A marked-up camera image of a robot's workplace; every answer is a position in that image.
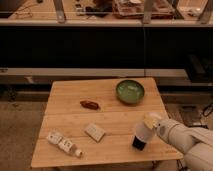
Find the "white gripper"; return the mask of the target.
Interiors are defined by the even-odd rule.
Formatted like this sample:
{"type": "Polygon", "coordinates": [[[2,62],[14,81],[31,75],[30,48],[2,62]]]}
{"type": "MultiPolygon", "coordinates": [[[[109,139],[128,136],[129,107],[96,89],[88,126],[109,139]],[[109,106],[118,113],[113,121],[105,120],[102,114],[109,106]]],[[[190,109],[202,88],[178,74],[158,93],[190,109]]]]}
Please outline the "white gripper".
{"type": "Polygon", "coordinates": [[[149,129],[153,129],[157,126],[157,136],[165,142],[168,141],[168,134],[173,126],[173,122],[171,119],[161,120],[161,116],[158,113],[148,113],[144,115],[143,121],[149,129]]]}

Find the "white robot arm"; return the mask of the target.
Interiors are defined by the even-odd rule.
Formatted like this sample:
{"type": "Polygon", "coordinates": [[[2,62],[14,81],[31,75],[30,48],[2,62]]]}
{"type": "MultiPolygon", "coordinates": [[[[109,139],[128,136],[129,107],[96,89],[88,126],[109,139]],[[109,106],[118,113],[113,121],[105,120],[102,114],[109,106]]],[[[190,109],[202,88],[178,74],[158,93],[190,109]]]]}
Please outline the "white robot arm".
{"type": "Polygon", "coordinates": [[[165,143],[183,154],[183,159],[191,171],[213,171],[213,131],[202,127],[187,127],[157,113],[143,116],[148,128],[165,143]]]}

